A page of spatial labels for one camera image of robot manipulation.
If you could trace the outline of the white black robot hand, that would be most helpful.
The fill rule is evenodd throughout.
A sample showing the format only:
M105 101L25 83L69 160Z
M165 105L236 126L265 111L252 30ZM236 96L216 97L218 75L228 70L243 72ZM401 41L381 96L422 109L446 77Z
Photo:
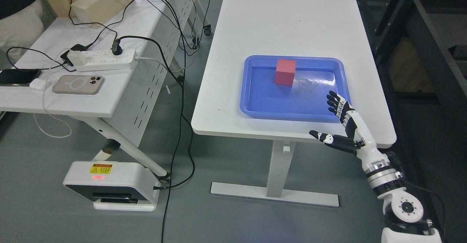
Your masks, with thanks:
M326 146L349 152L362 162L365 173L390 166L387 155L381 153L369 128L350 102L341 95L330 91L327 95L328 110L336 115L345 128L346 136L332 135L311 130L310 135Z

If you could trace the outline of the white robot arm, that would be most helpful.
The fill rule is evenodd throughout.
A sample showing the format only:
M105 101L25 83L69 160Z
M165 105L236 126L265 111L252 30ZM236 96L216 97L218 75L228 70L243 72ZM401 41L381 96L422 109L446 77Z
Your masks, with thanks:
M364 159L362 168L378 199L383 200L385 228L382 230L382 243L442 242L438 230L424 218L422 202L407 192L402 173L385 155Z

